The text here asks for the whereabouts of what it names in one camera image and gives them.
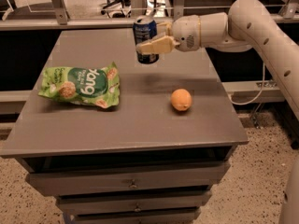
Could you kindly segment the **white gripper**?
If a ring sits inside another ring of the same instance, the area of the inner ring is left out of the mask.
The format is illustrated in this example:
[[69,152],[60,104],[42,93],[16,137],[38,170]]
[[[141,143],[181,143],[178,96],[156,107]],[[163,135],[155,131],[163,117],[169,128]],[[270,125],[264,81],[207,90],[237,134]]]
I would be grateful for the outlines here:
[[169,53],[174,48],[183,51],[196,51],[200,48],[200,19],[196,15],[184,16],[173,22],[157,24],[154,38],[136,45],[140,54]]

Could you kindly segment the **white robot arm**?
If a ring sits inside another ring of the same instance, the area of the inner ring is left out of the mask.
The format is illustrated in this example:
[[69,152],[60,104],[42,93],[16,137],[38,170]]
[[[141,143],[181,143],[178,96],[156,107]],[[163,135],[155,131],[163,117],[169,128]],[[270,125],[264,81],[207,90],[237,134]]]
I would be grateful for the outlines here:
[[161,23],[158,34],[138,44],[136,50],[148,55],[173,49],[236,50],[243,45],[258,52],[293,114],[299,116],[299,46],[258,0],[236,0],[227,14],[192,15]]

